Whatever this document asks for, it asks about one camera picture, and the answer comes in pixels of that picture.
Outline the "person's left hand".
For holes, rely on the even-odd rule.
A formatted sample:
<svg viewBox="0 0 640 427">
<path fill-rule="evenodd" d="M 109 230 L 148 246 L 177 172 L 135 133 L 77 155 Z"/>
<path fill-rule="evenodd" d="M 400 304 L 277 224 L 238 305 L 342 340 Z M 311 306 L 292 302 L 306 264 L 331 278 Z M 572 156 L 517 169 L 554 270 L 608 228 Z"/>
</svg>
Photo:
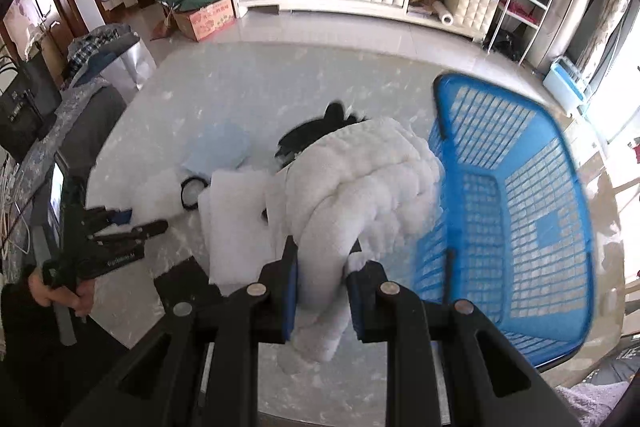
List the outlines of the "person's left hand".
<svg viewBox="0 0 640 427">
<path fill-rule="evenodd" d="M 32 298 L 43 307 L 58 303 L 72 309 L 78 317 L 86 317 L 93 308 L 95 280 L 81 281 L 74 291 L 65 286 L 51 288 L 43 283 L 41 271 L 36 268 L 28 277 L 28 287 Z"/>
</svg>

